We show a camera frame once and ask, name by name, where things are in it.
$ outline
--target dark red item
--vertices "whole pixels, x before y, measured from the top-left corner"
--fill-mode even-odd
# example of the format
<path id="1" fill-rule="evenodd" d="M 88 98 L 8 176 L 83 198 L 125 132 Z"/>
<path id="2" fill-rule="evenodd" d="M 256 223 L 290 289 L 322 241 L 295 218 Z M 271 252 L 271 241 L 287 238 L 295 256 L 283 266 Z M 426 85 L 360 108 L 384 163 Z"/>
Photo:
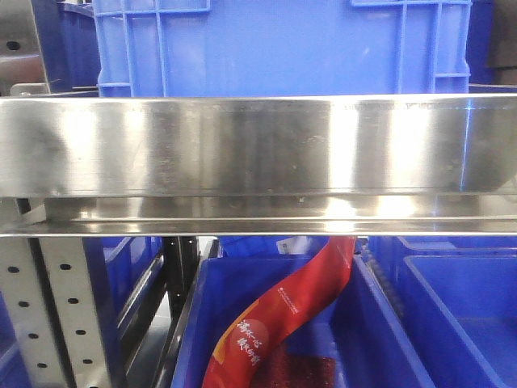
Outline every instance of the dark red item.
<path id="1" fill-rule="evenodd" d="M 290 355 L 280 345 L 260 365 L 250 388 L 334 388 L 335 366 L 332 358 Z"/>

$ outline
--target red snack bag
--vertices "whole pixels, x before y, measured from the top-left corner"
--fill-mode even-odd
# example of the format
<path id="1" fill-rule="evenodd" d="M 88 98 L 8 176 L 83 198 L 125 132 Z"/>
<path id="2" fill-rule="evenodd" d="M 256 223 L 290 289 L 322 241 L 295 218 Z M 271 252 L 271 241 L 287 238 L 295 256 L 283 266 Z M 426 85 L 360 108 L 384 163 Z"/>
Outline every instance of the red snack bag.
<path id="1" fill-rule="evenodd" d="M 259 364 L 315 317 L 350 279 L 355 239 L 331 237 L 304 267 L 253 302 L 219 339 L 203 388 L 248 388 Z"/>

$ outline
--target metal rack frame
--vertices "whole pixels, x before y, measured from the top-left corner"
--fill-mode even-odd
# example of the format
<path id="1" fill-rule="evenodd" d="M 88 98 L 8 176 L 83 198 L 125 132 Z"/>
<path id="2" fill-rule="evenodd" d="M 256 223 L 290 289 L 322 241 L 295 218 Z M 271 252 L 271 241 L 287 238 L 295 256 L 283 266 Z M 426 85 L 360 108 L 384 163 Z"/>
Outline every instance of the metal rack frame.
<path id="1" fill-rule="evenodd" d="M 45 340 L 55 361 L 30 361 L 32 380 L 124 384 L 131 357 L 89 237 L 172 236 L 147 273 L 165 280 L 141 283 L 170 295 L 166 386 L 197 265 L 188 236 L 517 234 L 516 150 L 514 95 L 0 99 L 2 287 L 25 359 Z M 23 198 L 42 205 L 15 212 Z M 37 309 L 22 312 L 45 323 L 33 342 L 15 276 L 33 286 Z M 78 323 L 95 336 L 86 348 Z"/>

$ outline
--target shelf lip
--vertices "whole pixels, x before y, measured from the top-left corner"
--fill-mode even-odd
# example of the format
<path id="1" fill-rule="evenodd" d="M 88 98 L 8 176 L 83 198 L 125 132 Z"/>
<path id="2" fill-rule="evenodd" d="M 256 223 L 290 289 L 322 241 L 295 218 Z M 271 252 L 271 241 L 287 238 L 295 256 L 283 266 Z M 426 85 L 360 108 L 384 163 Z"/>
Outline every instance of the shelf lip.
<path id="1" fill-rule="evenodd" d="M 517 235 L 517 217 L 506 220 L 459 219 L 451 221 L 160 221 L 143 223 L 42 223 L 25 229 L 4 230 L 9 237 L 99 237 L 187 235 Z"/>
<path id="2" fill-rule="evenodd" d="M 0 197 L 506 192 L 517 96 L 0 99 Z"/>
<path id="3" fill-rule="evenodd" d="M 47 199 L 0 237 L 517 234 L 516 195 Z"/>

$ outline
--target blue storage bin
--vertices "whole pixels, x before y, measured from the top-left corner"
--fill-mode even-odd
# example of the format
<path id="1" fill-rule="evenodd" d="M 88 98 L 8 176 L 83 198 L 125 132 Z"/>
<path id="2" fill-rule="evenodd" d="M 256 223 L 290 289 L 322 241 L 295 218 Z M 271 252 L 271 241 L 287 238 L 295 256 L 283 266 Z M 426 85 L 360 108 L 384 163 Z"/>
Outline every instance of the blue storage bin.
<path id="1" fill-rule="evenodd" d="M 15 331 L 0 293 L 0 388 L 30 388 Z"/>
<path id="2" fill-rule="evenodd" d="M 14 343 L 15 331 L 0 293 L 0 356 Z"/>
<path id="3" fill-rule="evenodd" d="M 119 313 L 140 276 L 162 247 L 159 237 L 106 237 L 102 239 L 107 275 L 115 310 Z"/>
<path id="4" fill-rule="evenodd" d="M 517 256 L 410 256 L 404 324 L 440 388 L 517 386 Z"/>
<path id="5" fill-rule="evenodd" d="M 308 258 L 207 259 L 179 351 L 172 388 L 200 388 L 217 341 L 257 297 Z M 288 352 L 336 360 L 336 388 L 434 386 L 361 260 L 338 300 L 287 339 Z"/>
<path id="6" fill-rule="evenodd" d="M 467 39 L 470 83 L 494 83 L 494 70 L 488 66 L 494 0 L 473 0 Z"/>
<path id="7" fill-rule="evenodd" d="M 224 256 L 316 255 L 326 236 L 220 236 Z"/>
<path id="8" fill-rule="evenodd" d="M 411 255 L 515 255 L 513 236 L 375 236 L 368 238 L 366 255 L 376 259 L 388 280 L 398 288 L 402 260 Z"/>
<path id="9" fill-rule="evenodd" d="M 162 247 L 159 237 L 137 237 L 130 243 L 131 279 L 135 285 Z"/>
<path id="10" fill-rule="evenodd" d="M 99 47 L 91 4 L 57 4 L 72 86 L 96 86 L 100 72 Z"/>
<path id="11" fill-rule="evenodd" d="M 103 238 L 107 277 L 111 285 L 111 297 L 115 312 L 124 307 L 132 292 L 131 245 L 132 237 Z"/>
<path id="12" fill-rule="evenodd" d="M 18 347 L 13 345 L 7 353 L 0 355 L 0 388 L 31 388 Z"/>
<path id="13" fill-rule="evenodd" d="M 100 92 L 465 92 L 470 6 L 470 0 L 94 0 Z"/>

